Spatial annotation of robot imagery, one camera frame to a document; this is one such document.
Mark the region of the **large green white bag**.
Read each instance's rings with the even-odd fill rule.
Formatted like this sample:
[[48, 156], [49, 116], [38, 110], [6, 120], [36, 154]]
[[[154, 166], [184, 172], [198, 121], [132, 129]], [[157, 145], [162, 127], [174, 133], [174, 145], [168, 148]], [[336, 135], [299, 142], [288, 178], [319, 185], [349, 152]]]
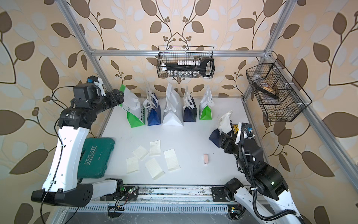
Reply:
[[125, 85], [121, 85], [124, 102], [120, 106], [127, 111], [127, 120], [131, 128], [145, 125], [145, 108], [139, 97], [132, 93]]

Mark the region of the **pink stapler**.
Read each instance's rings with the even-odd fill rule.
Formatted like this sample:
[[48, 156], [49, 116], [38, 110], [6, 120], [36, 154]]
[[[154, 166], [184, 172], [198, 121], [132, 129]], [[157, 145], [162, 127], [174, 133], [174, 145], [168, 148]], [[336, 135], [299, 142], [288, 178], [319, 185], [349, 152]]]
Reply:
[[204, 164], [205, 164], [205, 165], [208, 165], [208, 163], [209, 163], [208, 154], [204, 154], [204, 155], [203, 155], [203, 159], [204, 159]]

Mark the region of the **navy blue paper bag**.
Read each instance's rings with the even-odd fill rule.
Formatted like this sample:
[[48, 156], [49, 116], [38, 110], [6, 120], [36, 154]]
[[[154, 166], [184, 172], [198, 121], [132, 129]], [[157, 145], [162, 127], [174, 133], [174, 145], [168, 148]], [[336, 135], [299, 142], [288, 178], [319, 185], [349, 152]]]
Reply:
[[209, 140], [218, 148], [222, 147], [222, 135], [219, 129], [215, 129], [209, 136]]

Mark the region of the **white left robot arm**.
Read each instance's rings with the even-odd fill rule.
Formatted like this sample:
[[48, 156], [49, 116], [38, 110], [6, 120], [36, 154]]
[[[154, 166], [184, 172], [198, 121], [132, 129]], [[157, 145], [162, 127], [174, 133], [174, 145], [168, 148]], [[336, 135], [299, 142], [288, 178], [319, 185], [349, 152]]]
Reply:
[[77, 172], [82, 149], [97, 115], [124, 102], [124, 93], [114, 89], [104, 93], [97, 83], [78, 84], [73, 88], [71, 106], [58, 120], [57, 147], [42, 189], [31, 201], [53, 206], [85, 207], [91, 200], [106, 195], [121, 195], [120, 180], [78, 183]]

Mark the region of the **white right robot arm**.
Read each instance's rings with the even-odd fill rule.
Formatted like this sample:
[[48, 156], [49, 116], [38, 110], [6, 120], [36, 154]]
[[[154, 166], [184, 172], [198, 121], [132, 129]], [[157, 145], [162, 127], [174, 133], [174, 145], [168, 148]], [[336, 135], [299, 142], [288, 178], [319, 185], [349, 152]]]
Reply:
[[250, 184], [246, 188], [237, 178], [224, 185], [225, 198], [238, 202], [261, 224], [303, 224], [304, 219], [293, 202], [289, 187], [281, 173], [263, 159], [263, 151], [253, 138], [236, 142], [222, 134], [221, 148], [233, 154], [238, 171]]

